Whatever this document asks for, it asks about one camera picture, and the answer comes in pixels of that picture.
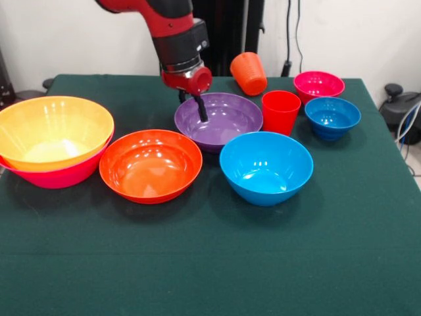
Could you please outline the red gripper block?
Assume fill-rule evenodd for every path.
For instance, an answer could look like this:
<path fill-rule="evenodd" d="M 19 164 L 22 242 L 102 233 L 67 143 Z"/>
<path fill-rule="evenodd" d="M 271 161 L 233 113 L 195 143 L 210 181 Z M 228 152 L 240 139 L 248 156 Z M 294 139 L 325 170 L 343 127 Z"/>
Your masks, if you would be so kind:
<path fill-rule="evenodd" d="M 198 104 L 199 118 L 201 122 L 207 122 L 208 116 L 205 102 L 200 96 L 206 92 L 212 84 L 212 73 L 204 65 L 199 65 L 187 72 L 166 72 L 162 71 L 162 80 L 166 86 L 178 91 L 180 103 L 186 100 L 186 93 L 194 95 L 193 98 Z"/>

